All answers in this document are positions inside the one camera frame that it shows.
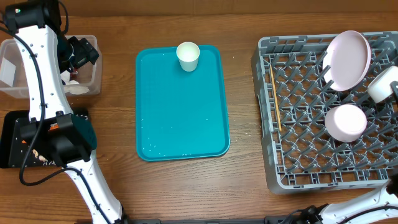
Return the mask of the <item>pink bowl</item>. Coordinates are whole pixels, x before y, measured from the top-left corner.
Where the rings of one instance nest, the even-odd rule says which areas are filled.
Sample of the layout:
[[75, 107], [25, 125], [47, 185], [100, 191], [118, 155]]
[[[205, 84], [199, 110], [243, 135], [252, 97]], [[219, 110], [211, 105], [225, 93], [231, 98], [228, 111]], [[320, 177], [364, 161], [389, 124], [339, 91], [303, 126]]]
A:
[[364, 112], [355, 105], [340, 105], [325, 116], [325, 127], [329, 135], [341, 142], [353, 142], [362, 135], [367, 126]]

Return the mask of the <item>white paper cup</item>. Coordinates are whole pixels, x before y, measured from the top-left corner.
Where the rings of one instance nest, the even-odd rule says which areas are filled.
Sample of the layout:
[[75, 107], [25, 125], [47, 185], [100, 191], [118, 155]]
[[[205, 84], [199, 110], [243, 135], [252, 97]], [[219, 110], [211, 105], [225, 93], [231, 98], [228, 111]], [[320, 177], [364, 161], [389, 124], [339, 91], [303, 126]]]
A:
[[198, 65], [200, 49], [193, 42], [183, 42], [176, 49], [177, 58], [180, 66], [186, 72], [192, 72]]

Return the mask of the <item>white napkin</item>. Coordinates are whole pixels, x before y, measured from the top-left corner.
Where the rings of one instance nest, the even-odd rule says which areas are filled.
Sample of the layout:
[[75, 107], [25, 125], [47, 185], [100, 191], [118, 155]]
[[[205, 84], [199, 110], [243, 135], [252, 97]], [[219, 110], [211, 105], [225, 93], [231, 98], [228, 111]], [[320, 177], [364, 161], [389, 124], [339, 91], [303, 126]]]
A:
[[64, 87], [64, 92], [71, 95], [84, 95], [90, 92], [87, 87], [87, 83], [91, 81], [91, 75], [83, 71], [75, 71], [70, 73], [64, 71], [61, 73], [62, 83]]

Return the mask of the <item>pink plate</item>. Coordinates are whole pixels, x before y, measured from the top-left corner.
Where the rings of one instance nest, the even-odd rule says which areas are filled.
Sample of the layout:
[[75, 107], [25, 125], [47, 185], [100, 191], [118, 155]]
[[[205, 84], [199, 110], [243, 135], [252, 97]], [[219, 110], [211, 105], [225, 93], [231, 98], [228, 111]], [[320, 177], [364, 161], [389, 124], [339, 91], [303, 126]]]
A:
[[323, 58], [323, 76], [330, 88], [345, 91], [355, 87], [368, 72], [371, 48], [366, 38], [354, 30], [338, 34], [326, 49]]

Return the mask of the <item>white bowl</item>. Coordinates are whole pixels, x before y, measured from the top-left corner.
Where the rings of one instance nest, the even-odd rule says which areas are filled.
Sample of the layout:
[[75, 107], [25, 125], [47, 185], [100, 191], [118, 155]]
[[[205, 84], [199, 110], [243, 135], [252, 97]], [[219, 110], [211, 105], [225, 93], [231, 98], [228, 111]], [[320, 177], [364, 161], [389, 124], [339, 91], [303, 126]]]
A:
[[393, 94], [391, 83], [397, 81], [397, 66], [383, 70], [369, 85], [367, 93], [375, 103], [380, 103]]

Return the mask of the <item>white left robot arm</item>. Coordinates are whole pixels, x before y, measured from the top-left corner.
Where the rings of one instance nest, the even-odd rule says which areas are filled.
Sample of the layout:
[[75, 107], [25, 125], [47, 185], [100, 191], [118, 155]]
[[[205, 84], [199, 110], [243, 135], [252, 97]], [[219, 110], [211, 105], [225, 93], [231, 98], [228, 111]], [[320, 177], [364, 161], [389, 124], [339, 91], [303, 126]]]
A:
[[[62, 72], [72, 72], [100, 54], [85, 38], [67, 38], [60, 1], [26, 1], [6, 6], [1, 30], [14, 38], [22, 56], [30, 97], [29, 120], [20, 127], [28, 145], [19, 171], [25, 186], [39, 185], [66, 173], [85, 201], [93, 223], [129, 223], [96, 157], [97, 138], [89, 120], [77, 116], [67, 100]], [[35, 182], [24, 179], [32, 151], [59, 170]]]

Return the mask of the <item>wooden chopstick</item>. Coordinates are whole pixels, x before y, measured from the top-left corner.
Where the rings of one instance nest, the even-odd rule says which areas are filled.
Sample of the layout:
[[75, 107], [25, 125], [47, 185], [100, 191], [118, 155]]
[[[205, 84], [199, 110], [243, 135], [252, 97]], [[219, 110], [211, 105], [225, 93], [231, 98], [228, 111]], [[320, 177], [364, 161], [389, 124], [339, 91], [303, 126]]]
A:
[[282, 131], [282, 127], [281, 127], [281, 123], [280, 123], [279, 104], [278, 104], [278, 101], [277, 101], [275, 80], [274, 80], [273, 68], [272, 68], [272, 64], [271, 63], [269, 65], [269, 71], [270, 71], [270, 75], [271, 75], [272, 90], [273, 90], [273, 95], [274, 95], [275, 113], [276, 113], [276, 118], [277, 118], [278, 129], [279, 129], [279, 131]]

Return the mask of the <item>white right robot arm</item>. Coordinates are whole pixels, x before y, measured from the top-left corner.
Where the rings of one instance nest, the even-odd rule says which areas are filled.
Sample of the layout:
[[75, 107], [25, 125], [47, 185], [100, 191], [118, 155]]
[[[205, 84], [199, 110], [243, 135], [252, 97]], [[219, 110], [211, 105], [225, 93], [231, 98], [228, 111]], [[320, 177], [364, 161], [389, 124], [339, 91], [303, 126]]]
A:
[[297, 210], [282, 223], [374, 223], [397, 217], [397, 169], [382, 186], [350, 201]]

